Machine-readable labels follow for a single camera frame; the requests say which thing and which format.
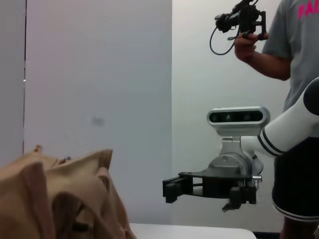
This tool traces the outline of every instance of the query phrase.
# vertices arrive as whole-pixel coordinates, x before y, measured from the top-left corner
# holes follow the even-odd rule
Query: black cable
[[[225,53],[217,53],[217,52],[215,52],[215,51],[213,50],[212,45],[211,45],[211,41],[212,41],[212,39],[213,39],[213,36],[214,36],[216,30],[217,30],[217,27],[215,28],[215,30],[213,31],[213,33],[212,33],[212,35],[211,35],[211,37],[210,37],[209,47],[210,47],[211,52],[214,53],[215,55],[217,55],[217,56],[224,56],[224,55],[228,54],[228,53],[231,51],[231,49],[233,49],[233,47],[234,47],[234,45],[235,45],[235,39],[239,36],[240,28],[238,28],[238,32],[237,32],[237,35],[236,35],[236,36],[233,36],[233,37],[229,37],[229,38],[228,38],[228,40],[234,40],[234,42],[233,42],[232,46],[228,49],[228,51],[226,51]]]

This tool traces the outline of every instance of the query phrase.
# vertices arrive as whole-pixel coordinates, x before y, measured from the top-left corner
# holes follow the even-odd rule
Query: pink text
[[[299,19],[303,16],[308,16],[309,14],[319,13],[319,0],[316,0],[315,4],[310,0],[308,4],[302,4],[299,7]]]

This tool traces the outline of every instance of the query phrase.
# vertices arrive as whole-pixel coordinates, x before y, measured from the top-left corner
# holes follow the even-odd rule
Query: beige bag
[[[111,158],[102,150],[60,160],[38,146],[0,169],[1,238],[134,239]]]

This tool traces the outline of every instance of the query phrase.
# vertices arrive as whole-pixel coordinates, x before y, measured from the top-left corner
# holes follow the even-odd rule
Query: gray wall
[[[0,166],[21,156],[25,0],[0,1]]]
[[[28,0],[25,149],[111,147],[136,223],[170,223],[171,1]]]

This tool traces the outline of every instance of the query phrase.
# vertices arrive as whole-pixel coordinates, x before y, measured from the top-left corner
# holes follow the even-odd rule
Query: white wall
[[[172,41],[172,172],[205,169],[218,156],[221,138],[208,126],[212,108],[266,106],[274,119],[282,109],[289,83],[259,75],[239,62],[232,50],[215,56],[209,38],[214,17],[230,12],[239,0],[174,0]],[[260,0],[258,9],[267,11],[268,28],[280,0]],[[226,36],[216,34],[214,48],[228,49]],[[258,43],[257,50],[263,43]],[[225,200],[180,197],[173,204],[173,223],[213,227],[279,231],[281,217],[272,209],[273,160],[263,157],[264,182],[258,205],[223,213]]]
[[[170,223],[171,1],[28,0],[25,149],[114,149],[132,222]]]
[[[22,155],[25,0],[0,1],[0,166]]]

